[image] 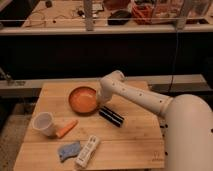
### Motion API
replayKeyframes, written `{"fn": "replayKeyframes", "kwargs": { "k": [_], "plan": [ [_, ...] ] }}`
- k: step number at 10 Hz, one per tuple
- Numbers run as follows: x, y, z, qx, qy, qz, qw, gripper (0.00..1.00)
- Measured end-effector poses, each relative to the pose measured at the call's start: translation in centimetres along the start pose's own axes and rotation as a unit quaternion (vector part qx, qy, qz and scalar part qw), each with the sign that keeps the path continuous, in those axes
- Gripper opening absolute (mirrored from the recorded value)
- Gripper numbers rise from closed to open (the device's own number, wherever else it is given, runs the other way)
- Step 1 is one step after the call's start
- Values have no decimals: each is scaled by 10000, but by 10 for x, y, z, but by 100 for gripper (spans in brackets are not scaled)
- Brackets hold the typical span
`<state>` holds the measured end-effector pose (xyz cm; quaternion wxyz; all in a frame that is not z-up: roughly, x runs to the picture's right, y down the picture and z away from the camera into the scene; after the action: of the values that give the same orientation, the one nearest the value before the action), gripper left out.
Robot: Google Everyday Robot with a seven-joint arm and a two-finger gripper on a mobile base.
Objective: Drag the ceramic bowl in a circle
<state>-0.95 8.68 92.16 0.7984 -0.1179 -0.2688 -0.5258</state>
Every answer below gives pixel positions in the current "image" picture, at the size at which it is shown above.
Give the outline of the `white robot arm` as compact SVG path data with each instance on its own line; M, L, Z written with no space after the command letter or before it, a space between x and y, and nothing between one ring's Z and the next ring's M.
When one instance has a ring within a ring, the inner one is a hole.
M101 104L119 95L165 119L165 171L213 171L213 110L200 97L176 97L142 90L124 83L115 70L99 81Z

